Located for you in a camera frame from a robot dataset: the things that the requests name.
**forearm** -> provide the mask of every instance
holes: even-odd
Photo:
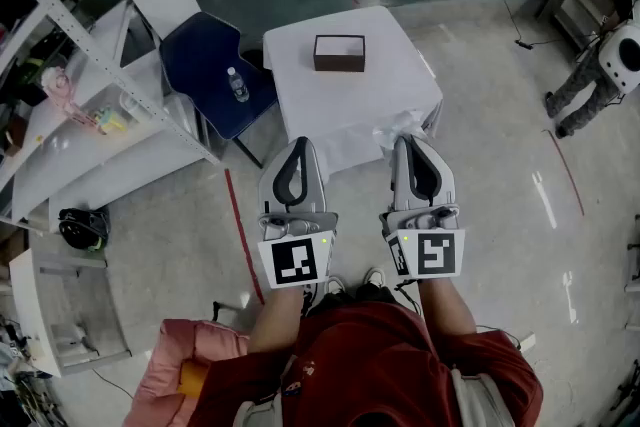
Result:
[[[291,347],[298,338],[302,287],[271,292],[251,332],[248,352],[273,352]]]
[[[420,302],[429,334],[467,335],[476,332],[476,322],[449,278],[425,279],[419,285]]]

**orange object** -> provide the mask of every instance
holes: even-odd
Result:
[[[183,361],[180,369],[178,393],[184,393],[187,397],[198,398],[208,371],[209,365],[203,365],[192,359]]]

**person wearing camouflage pants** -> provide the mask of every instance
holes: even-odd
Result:
[[[545,96],[545,108],[550,118],[555,118],[562,109],[571,103],[576,95],[594,80],[596,88],[591,97],[578,110],[564,118],[556,128],[556,136],[560,139],[584,127],[595,118],[607,104],[618,95],[619,90],[609,79],[598,62],[599,45],[591,48],[563,86],[555,93]]]

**pink cushion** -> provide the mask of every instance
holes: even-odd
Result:
[[[249,337],[215,322],[165,320],[123,427],[186,427],[197,400],[176,392],[186,359],[200,363],[247,353]]]

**black backpack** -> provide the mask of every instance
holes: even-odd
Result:
[[[71,247],[85,251],[103,249],[109,241],[109,214],[103,210],[60,210],[60,234]]]

